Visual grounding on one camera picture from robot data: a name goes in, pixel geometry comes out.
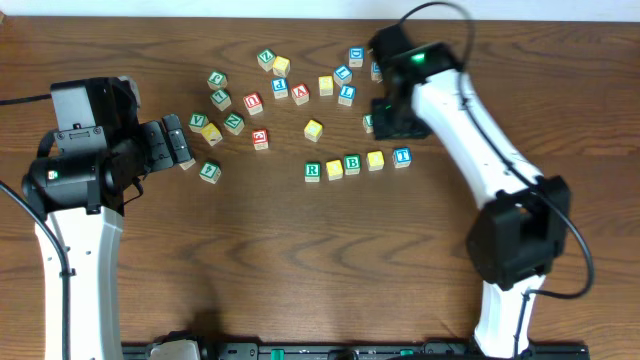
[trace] toy block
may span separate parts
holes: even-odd
[[[306,163],[304,164],[304,181],[305,182],[320,182],[320,163]]]
[[[309,89],[305,84],[296,85],[291,89],[291,96],[296,105],[302,105],[309,101]]]
[[[411,164],[411,151],[409,148],[400,148],[393,150],[393,166],[396,169],[407,167]]]
[[[333,95],[333,79],[331,76],[320,76],[318,85],[320,87],[320,96]]]
[[[249,114],[255,115],[262,112],[262,100],[260,100],[260,95],[258,95],[258,93],[249,94],[245,96],[243,100],[244,106],[247,107]]]
[[[196,163],[196,159],[191,158],[191,160],[180,163],[180,167],[182,168],[182,170],[187,170],[188,168],[190,168],[193,164]]]
[[[222,171],[220,171],[220,167],[209,162],[204,163],[202,170],[200,170],[200,177],[202,178],[202,180],[210,182],[212,184],[218,182],[221,174]]]
[[[258,64],[264,69],[269,71],[273,69],[273,63],[276,61],[276,54],[269,49],[264,49],[258,54]]]
[[[207,124],[209,124],[207,115],[200,113],[191,114],[191,119],[189,120],[189,129],[191,129],[191,131],[200,132]]]
[[[227,76],[221,72],[214,71],[209,75],[207,83],[212,90],[224,89],[227,87]]]
[[[289,85],[287,85],[287,79],[277,78],[271,80],[271,88],[273,89],[273,96],[276,99],[289,96]]]
[[[382,82],[382,72],[376,62],[371,63],[371,80]]]
[[[340,162],[340,160],[327,162],[327,175],[329,175],[329,181],[342,179],[342,174],[342,162]]]
[[[349,67],[362,67],[364,65],[364,48],[349,49]]]
[[[360,174],[360,155],[347,155],[344,157],[344,173],[345,175]]]
[[[228,108],[231,105],[231,98],[229,94],[227,94],[224,90],[218,90],[211,94],[211,101],[213,105],[215,105],[218,110],[224,111],[224,109]]]
[[[273,75],[287,77],[289,70],[291,70],[291,61],[285,57],[276,56],[276,60],[273,62]]]
[[[204,139],[207,140],[210,146],[222,141],[222,134],[220,133],[220,130],[218,130],[218,128],[213,124],[208,124],[202,128],[200,133],[204,136]]]
[[[253,146],[256,150],[264,150],[269,148],[269,137],[267,136],[267,130],[256,130],[252,134]]]
[[[340,67],[333,72],[333,80],[338,86],[344,86],[350,83],[352,78],[353,73],[346,65],[340,65]]]
[[[224,127],[233,135],[240,135],[240,132],[244,129],[244,120],[239,115],[229,114],[224,121]]]
[[[367,166],[369,171],[382,170],[384,167],[384,156],[382,151],[374,151],[367,154]]]
[[[318,142],[320,136],[322,136],[322,132],[322,124],[314,120],[309,120],[309,123],[304,128],[304,137],[313,142]]]
[[[356,97],[356,88],[353,86],[345,85],[340,89],[340,96],[338,96],[338,104],[351,106],[353,99]]]

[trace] wooden table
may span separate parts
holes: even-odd
[[[228,74],[233,105],[246,116],[239,136],[209,147],[189,133],[198,164],[213,159],[211,185],[196,167],[153,174],[127,206],[119,258],[122,339],[149,341],[194,327],[265,342],[423,341],[468,338],[480,312],[481,279],[464,239],[477,213],[466,183],[435,137],[375,142],[362,128],[381,95],[367,59],[356,71],[353,107],[320,98],[317,78],[343,63],[389,21],[8,18],[0,27],[0,98],[48,92],[49,85],[128,74],[142,95],[142,121],[194,111],[222,125],[206,79]],[[574,194],[572,217],[595,255],[588,297],[536,302],[530,336],[580,341],[593,359],[636,356],[640,341],[640,27],[635,24],[482,22],[471,72],[487,108],[545,174]],[[417,43],[451,41],[456,22],[411,22]],[[289,57],[289,84],[311,101],[275,101],[271,73],[256,54]],[[241,98],[258,91],[264,113]],[[319,143],[303,136],[325,124]],[[56,126],[50,101],[0,109],[0,178],[19,189],[41,136]],[[250,130],[266,127],[268,151]],[[390,164],[407,145],[407,169]],[[305,184],[305,161],[382,150],[378,173]],[[44,283],[33,222],[0,197],[0,353],[38,359],[44,347]],[[575,241],[546,288],[582,286]]]

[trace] green led light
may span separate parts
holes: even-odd
[[[411,56],[411,61],[413,61],[416,64],[421,64],[424,62],[424,53],[420,53],[420,54],[415,54],[413,56]]]

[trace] black base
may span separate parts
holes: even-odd
[[[147,360],[160,345],[124,346],[125,360]],[[473,344],[457,341],[430,341],[423,345],[258,345],[254,343],[218,343],[203,360],[390,360],[410,356],[414,360],[491,359],[480,354]],[[589,360],[585,345],[531,345],[519,359]]]

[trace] block with red letter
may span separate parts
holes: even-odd
[[[264,150],[269,148],[269,137],[267,130],[256,130],[253,132],[253,146],[256,150]]]
[[[302,105],[309,101],[309,89],[305,84],[296,85],[291,89],[293,95],[293,101],[297,105]]]
[[[244,105],[249,110],[249,114],[255,115],[262,112],[262,100],[258,93],[249,94],[244,97]]]

